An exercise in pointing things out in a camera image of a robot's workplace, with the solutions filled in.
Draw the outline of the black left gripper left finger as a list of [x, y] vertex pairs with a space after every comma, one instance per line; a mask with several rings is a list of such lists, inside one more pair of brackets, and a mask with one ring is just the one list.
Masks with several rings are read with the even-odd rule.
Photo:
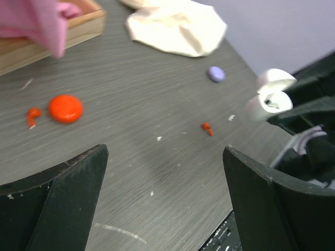
[[107, 162], [99, 144], [1, 185], [1, 250], [85, 250]]

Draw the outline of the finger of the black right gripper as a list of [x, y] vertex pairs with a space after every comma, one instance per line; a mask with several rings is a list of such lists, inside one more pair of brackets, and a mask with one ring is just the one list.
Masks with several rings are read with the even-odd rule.
[[293, 76], [297, 82], [285, 93], [295, 105], [302, 105], [323, 96], [334, 96], [334, 52], [313, 61]]
[[334, 129], [334, 97], [322, 97], [299, 105], [292, 110], [267, 120], [291, 135], [302, 133], [316, 126]]

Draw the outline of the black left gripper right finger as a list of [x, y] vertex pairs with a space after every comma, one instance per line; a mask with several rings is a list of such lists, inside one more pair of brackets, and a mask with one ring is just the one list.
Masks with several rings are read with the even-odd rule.
[[243, 250], [334, 250], [334, 190], [226, 147], [222, 160]]

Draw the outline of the white earbud case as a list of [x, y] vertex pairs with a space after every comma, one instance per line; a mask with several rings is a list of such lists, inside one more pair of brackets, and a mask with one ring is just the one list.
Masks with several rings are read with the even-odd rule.
[[257, 95], [245, 107], [252, 120], [267, 120], [293, 108], [291, 98], [285, 93], [297, 82], [290, 73], [280, 69], [268, 69], [258, 77], [257, 82]]

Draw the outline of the lilac earbud case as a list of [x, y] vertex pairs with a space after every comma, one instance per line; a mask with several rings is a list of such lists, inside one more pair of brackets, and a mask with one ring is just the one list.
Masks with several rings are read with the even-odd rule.
[[211, 81], [215, 83], [222, 82], [226, 77], [224, 71], [217, 66], [209, 67], [207, 70], [207, 76]]

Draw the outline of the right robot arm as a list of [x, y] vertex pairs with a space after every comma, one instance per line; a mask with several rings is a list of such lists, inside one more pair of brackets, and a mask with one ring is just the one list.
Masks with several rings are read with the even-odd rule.
[[292, 110], [267, 120], [294, 137], [273, 168], [327, 188], [334, 185], [334, 52], [293, 76], [297, 83], [285, 91]]

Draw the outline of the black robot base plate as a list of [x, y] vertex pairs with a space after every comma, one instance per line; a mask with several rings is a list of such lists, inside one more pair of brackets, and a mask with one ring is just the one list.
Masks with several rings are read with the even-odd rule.
[[241, 241], [233, 211], [213, 231], [199, 251], [242, 251]]

